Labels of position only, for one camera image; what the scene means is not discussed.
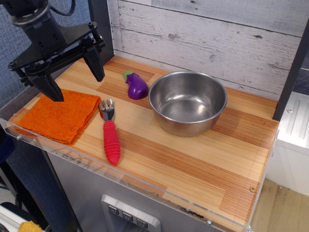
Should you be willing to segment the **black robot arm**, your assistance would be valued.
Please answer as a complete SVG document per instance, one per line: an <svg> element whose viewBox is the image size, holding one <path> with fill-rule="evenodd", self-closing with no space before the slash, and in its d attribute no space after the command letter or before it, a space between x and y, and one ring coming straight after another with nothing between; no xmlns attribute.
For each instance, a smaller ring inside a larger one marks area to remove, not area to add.
<svg viewBox="0 0 309 232"><path fill-rule="evenodd" d="M51 74L83 58L97 81L105 76L100 53L105 43L96 22L59 25L47 0L2 0L9 20L21 28L31 45L8 65L25 86L36 87L53 101L64 100Z"/></svg>

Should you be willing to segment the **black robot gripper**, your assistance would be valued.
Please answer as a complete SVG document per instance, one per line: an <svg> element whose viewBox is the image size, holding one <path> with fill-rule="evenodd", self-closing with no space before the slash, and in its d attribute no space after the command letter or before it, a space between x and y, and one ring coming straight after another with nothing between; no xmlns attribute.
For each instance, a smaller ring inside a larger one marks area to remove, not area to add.
<svg viewBox="0 0 309 232"><path fill-rule="evenodd" d="M54 102L63 102L61 89L51 74L84 58L98 82L105 76L100 53L105 43L97 32L97 23L77 26L59 25L49 11L35 12L23 17L9 16L10 21L24 30L30 46L8 65L9 70L24 69L33 85Z"/></svg>

